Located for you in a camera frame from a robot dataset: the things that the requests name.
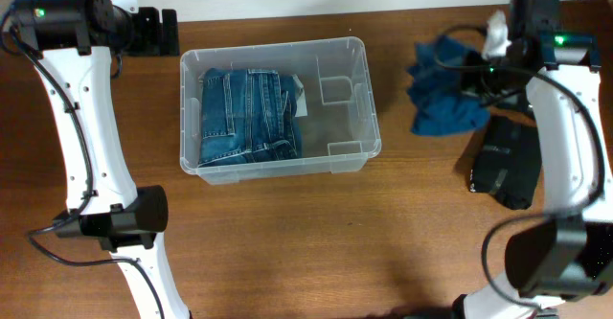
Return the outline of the blue garment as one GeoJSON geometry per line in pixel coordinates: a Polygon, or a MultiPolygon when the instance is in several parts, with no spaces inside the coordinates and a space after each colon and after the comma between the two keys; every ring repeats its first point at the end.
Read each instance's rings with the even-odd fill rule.
{"type": "Polygon", "coordinates": [[[489,111],[479,99],[461,92],[461,74],[439,66],[435,59],[453,66],[464,63],[472,49],[449,38],[415,45],[416,62],[407,69],[413,78],[407,94],[417,113],[411,132],[442,137],[466,133],[487,125],[489,111]]]}

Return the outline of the dark blue jeans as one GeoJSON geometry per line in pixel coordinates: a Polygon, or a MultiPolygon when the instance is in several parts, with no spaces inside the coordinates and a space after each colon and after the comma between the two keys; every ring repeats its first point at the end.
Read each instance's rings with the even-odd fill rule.
{"type": "Polygon", "coordinates": [[[199,77],[199,84],[200,168],[303,156],[298,117],[304,86],[297,76],[213,68],[199,77]]]}

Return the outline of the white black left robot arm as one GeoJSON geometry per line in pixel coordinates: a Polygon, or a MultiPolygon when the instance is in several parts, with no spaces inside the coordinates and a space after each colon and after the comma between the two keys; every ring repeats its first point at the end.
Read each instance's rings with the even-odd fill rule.
{"type": "Polygon", "coordinates": [[[124,57],[178,53],[175,11],[138,1],[12,0],[1,31],[39,74],[56,122],[67,197],[49,231],[96,240],[142,317],[187,318],[165,250],[167,196],[159,185],[134,183],[111,97],[124,57]]]}

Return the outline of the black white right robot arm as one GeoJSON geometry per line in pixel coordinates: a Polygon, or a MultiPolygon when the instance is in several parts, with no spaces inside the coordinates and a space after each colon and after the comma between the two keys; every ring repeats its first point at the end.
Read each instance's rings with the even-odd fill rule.
{"type": "Polygon", "coordinates": [[[484,28],[480,71],[526,91],[537,125],[545,203],[513,235],[505,269],[459,297],[456,318],[554,318],[612,286],[612,171],[602,131],[602,67],[590,34],[566,32],[560,0],[511,0],[484,28]]]}

